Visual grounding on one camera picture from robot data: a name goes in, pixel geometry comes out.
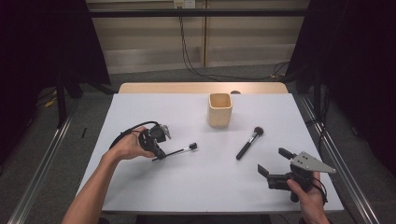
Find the person's left hand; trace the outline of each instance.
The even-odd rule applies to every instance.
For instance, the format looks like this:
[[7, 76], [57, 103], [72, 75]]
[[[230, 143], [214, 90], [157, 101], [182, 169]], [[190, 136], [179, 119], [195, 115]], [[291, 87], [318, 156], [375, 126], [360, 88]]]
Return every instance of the person's left hand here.
[[113, 148], [111, 148], [110, 151], [116, 153], [120, 161], [130, 160], [138, 156], [144, 156], [146, 158], [155, 157], [154, 153], [146, 151], [139, 144], [137, 136], [139, 136], [139, 134], [144, 130], [146, 130], [146, 127], [144, 126], [132, 130], [130, 134], [127, 134], [121, 138], [121, 140]]

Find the hand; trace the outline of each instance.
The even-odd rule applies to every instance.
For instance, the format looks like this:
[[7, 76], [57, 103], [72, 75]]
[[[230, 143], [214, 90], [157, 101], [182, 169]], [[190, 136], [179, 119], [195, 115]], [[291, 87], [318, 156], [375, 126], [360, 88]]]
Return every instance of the hand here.
[[120, 161], [130, 160], [138, 156], [144, 156], [147, 158], [155, 157], [154, 153], [146, 151], [139, 144], [137, 136], [139, 136], [139, 134], [144, 130], [146, 130], [144, 126], [132, 130], [130, 134], [121, 138], [121, 140], [111, 148], [109, 152], [115, 153]]
[[[317, 180], [314, 179], [313, 184], [321, 188], [318, 182], [318, 180], [320, 180], [319, 172], [314, 172], [314, 178]], [[329, 223], [324, 213], [322, 194], [318, 189], [311, 188], [311, 190], [305, 192], [300, 185], [292, 179], [289, 179], [287, 184], [300, 199], [301, 212], [306, 223]]]

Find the gray carpet floor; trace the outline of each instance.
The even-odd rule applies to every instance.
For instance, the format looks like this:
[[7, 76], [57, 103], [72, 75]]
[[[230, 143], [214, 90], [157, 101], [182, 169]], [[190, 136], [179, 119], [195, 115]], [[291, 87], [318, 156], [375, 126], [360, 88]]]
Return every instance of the gray carpet floor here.
[[[221, 81], [252, 81], [252, 78], [262, 78], [254, 81], [276, 81], [276, 78], [267, 78], [274, 73], [273, 65], [201, 68], [197, 71], [202, 74], [238, 77], [216, 77]], [[108, 87], [113, 90], [118, 90], [124, 82], [215, 81], [192, 74], [187, 69], [119, 74], [112, 75], [110, 79], [112, 85]], [[293, 93], [303, 119], [309, 120], [302, 104], [302, 95], [296, 93], [295, 83], [287, 83], [287, 87], [289, 92]], [[54, 156], [41, 190], [35, 196], [25, 223], [59, 223], [78, 190], [79, 181], [84, 175], [112, 100], [111, 95], [105, 95], [88, 85], [81, 84], [81, 88], [84, 90], [84, 95], [80, 100], [66, 97], [68, 108], [71, 108], [76, 101], [78, 101], [78, 107], [64, 140]], [[41, 94], [44, 95], [50, 90], [43, 90]], [[307, 96], [312, 98], [312, 90]], [[56, 103], [53, 106], [44, 107], [41, 103], [46, 100], [48, 97], [37, 103], [37, 110], [31, 125], [3, 166], [3, 173], [0, 176], [0, 223], [8, 222], [56, 132], [58, 116]], [[307, 128], [317, 144], [318, 134], [314, 126], [310, 125]], [[373, 156], [365, 140], [352, 132], [352, 125], [333, 100], [330, 101], [326, 128], [340, 150], [347, 167], [374, 208], [379, 221], [394, 223], [396, 180]], [[325, 149], [322, 151], [323, 160], [332, 164], [327, 151]], [[357, 223], [364, 223], [343, 180], [339, 175], [334, 175], [333, 179], [347, 210], [329, 214], [329, 219], [333, 223], [353, 223], [354, 219]], [[298, 223], [300, 216], [299, 213], [270, 215], [273, 223]], [[129, 214], [103, 214], [103, 217], [110, 220], [112, 224], [135, 223], [135, 216]]]

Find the forearm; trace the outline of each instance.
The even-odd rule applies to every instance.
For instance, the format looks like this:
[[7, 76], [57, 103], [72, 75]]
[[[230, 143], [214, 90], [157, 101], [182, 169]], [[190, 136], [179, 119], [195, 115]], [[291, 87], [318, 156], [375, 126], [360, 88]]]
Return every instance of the forearm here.
[[119, 162], [120, 159], [111, 150], [102, 157], [98, 167], [67, 210], [63, 223], [97, 223], [111, 177]]

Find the brush head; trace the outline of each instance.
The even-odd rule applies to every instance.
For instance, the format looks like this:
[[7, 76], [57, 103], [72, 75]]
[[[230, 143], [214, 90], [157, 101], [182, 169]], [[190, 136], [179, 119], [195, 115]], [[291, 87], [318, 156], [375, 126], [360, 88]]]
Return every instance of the brush head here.
[[256, 127], [254, 129], [254, 133], [257, 133], [257, 135], [260, 136], [264, 133], [264, 130], [261, 127]]

